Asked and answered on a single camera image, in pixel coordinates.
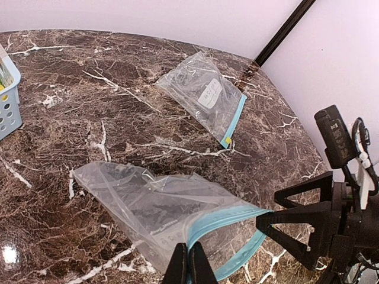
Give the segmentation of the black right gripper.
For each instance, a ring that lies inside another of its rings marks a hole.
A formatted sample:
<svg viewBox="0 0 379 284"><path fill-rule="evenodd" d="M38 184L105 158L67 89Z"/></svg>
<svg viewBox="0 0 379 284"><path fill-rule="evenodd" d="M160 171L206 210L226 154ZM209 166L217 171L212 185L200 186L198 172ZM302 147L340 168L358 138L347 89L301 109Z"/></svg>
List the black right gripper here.
<svg viewBox="0 0 379 284"><path fill-rule="evenodd" d="M313 189L320 189L319 203L302 206L289 199ZM315 269L321 256L333 259L335 273L361 261L378 262L378 195L361 209L359 192L325 172L276 191L274 200L287 209L260 215L256 227L305 268Z"/></svg>

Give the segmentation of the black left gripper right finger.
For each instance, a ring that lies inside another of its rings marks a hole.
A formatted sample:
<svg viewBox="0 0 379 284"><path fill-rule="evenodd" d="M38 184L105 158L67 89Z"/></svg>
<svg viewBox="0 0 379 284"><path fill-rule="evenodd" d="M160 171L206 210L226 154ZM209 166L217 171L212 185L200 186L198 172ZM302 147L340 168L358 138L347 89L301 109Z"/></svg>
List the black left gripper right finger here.
<svg viewBox="0 0 379 284"><path fill-rule="evenodd" d="M200 242L196 242L189 251L189 273L193 284L218 284Z"/></svg>

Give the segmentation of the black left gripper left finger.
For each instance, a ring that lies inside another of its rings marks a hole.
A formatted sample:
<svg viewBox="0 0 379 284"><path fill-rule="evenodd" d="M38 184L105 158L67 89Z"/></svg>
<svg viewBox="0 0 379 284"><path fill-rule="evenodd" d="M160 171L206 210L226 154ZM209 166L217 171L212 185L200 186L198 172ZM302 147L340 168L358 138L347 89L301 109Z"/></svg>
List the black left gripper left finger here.
<svg viewBox="0 0 379 284"><path fill-rule="evenodd" d="M186 284L188 268L188 249L185 243L175 246L170 262L163 277L162 284Z"/></svg>

